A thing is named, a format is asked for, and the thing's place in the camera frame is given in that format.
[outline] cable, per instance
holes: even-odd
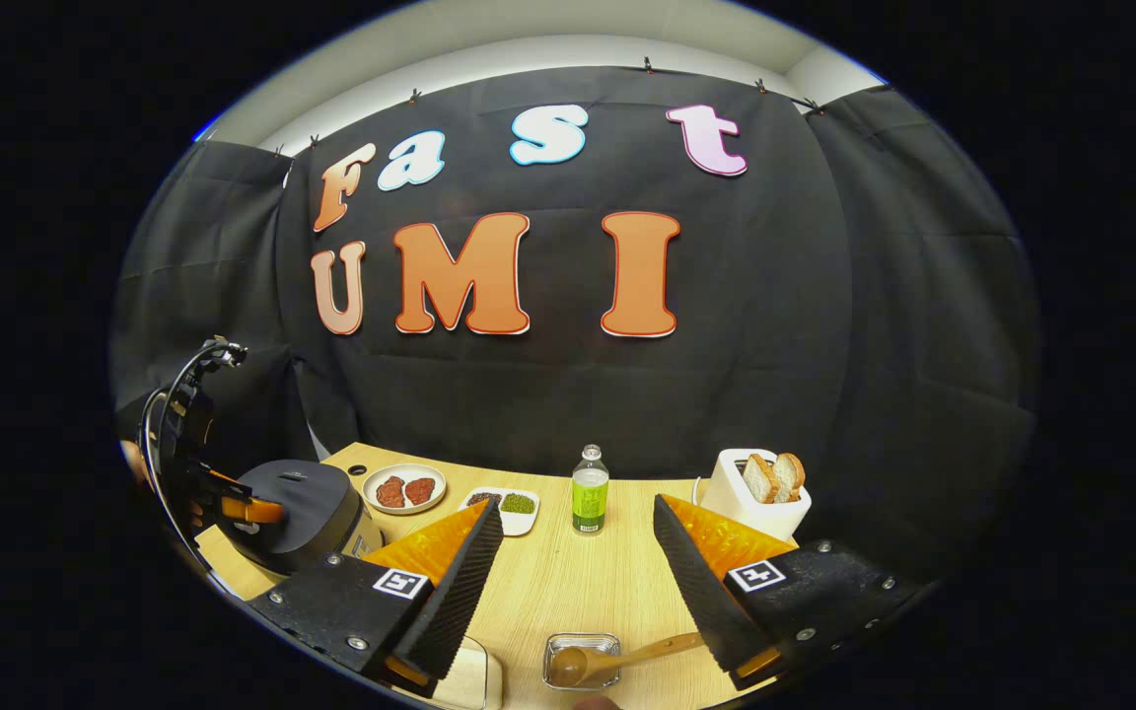
[[[164,406],[161,406],[161,408],[160,408],[160,418],[159,418],[159,420],[157,423],[157,441],[158,442],[161,440],[161,436],[164,435],[164,428],[166,428],[166,415],[169,414],[169,406],[173,404],[173,400],[175,400],[175,396],[177,395],[177,386],[181,385],[181,383],[183,382],[183,379],[186,378],[186,376],[189,376],[191,374],[191,370],[192,370],[192,368],[195,367],[195,364],[198,364],[199,361],[201,361],[204,358],[204,356],[209,354],[209,352],[216,352],[218,350],[227,350],[227,349],[233,349],[233,348],[234,349],[241,349],[243,352],[248,352],[248,350],[243,349],[243,346],[239,345],[239,343],[226,342],[226,341],[217,341],[217,342],[211,343],[211,345],[206,345],[206,346],[201,348],[189,360],[189,362],[186,362],[185,367],[183,369],[181,369],[179,373],[177,373],[177,377],[175,377],[175,382],[173,382],[173,385],[169,387],[169,394],[166,396],[166,401],[164,401]],[[234,358],[231,358],[231,367],[237,367],[237,365],[242,360],[243,360],[242,358],[240,360],[235,360]],[[144,409],[144,435],[143,435],[144,440],[148,438],[148,435],[149,435],[149,432],[150,432],[150,429],[149,429],[150,423],[148,421],[148,419],[150,418],[150,410],[152,410],[152,401],[154,399],[157,399],[158,392],[160,392],[160,391],[158,390],[157,392],[153,392],[152,396],[150,396],[150,399],[148,399],[148,404],[145,404],[145,409]],[[195,561],[198,561],[199,565],[201,565],[201,567],[203,567],[204,571],[211,571],[212,567],[207,561],[204,561],[204,559],[201,557],[201,554],[199,554],[199,551],[195,550],[194,544],[192,544],[192,542],[190,541],[189,536],[186,536],[186,534],[184,534],[182,532],[182,526],[177,525],[177,520],[175,519],[175,516],[173,516],[173,511],[170,511],[170,509],[169,509],[169,503],[166,500],[166,493],[164,493],[164,485],[161,485],[161,482],[160,482],[159,463],[157,461],[154,461],[154,457],[152,456],[152,446],[151,445],[148,445],[148,449],[145,449],[145,459],[148,460],[148,474],[153,479],[152,483],[153,483],[154,487],[157,488],[157,496],[158,496],[158,499],[160,499],[161,507],[164,507],[164,509],[166,509],[166,516],[169,518],[169,525],[173,526],[173,528],[177,533],[177,536],[181,536],[182,542],[183,542],[184,545],[186,545],[186,551],[189,551],[191,553],[191,557],[195,558]]]
[[[158,396],[164,396],[166,391],[164,387],[154,387],[152,394],[148,395],[148,400],[143,403],[143,414],[139,415],[139,450],[143,453],[143,460],[148,465],[148,482],[152,485],[152,492],[154,493],[157,485],[157,476],[152,471],[152,432],[150,432],[149,417],[152,414],[152,404],[158,399]]]

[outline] meat patty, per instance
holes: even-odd
[[[432,490],[436,487],[437,482],[432,479],[415,479],[412,482],[408,482],[407,498],[410,499],[410,503],[427,503],[428,499],[432,498]]]
[[[406,508],[406,496],[401,495],[402,485],[406,485],[404,481],[399,479],[398,476],[389,476],[389,481],[383,482],[379,484],[379,488],[375,490],[375,499],[386,508]]]

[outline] water bottle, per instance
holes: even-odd
[[[608,511],[608,468],[599,445],[587,444],[571,471],[571,526],[580,534],[596,534]]]

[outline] letter m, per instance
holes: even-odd
[[[467,295],[476,287],[467,327],[483,335],[518,335],[528,329],[528,315],[519,309],[519,239],[528,217],[517,212],[483,216],[473,226],[459,260],[450,254],[436,225],[418,224],[398,229],[392,242],[401,251],[402,333],[428,333],[436,320],[425,309],[432,300],[445,329],[454,329]]]

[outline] green bottle label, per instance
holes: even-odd
[[[608,484],[585,486],[571,483],[571,524],[582,532],[594,532],[603,527],[603,513],[608,510]]]

